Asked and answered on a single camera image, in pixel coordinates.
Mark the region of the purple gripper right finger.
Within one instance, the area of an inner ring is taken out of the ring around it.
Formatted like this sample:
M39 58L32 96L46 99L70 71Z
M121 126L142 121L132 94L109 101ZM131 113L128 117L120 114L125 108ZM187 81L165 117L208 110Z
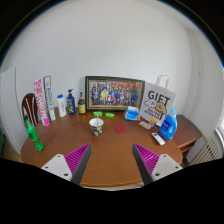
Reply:
M138 144L133 145L132 154L145 185L182 169L168 154L158 155Z

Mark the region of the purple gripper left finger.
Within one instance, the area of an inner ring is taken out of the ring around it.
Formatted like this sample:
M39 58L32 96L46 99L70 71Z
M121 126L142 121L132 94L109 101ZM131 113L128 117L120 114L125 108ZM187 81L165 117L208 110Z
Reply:
M91 145L86 144L66 155L56 154L42 169L79 185L90 155Z

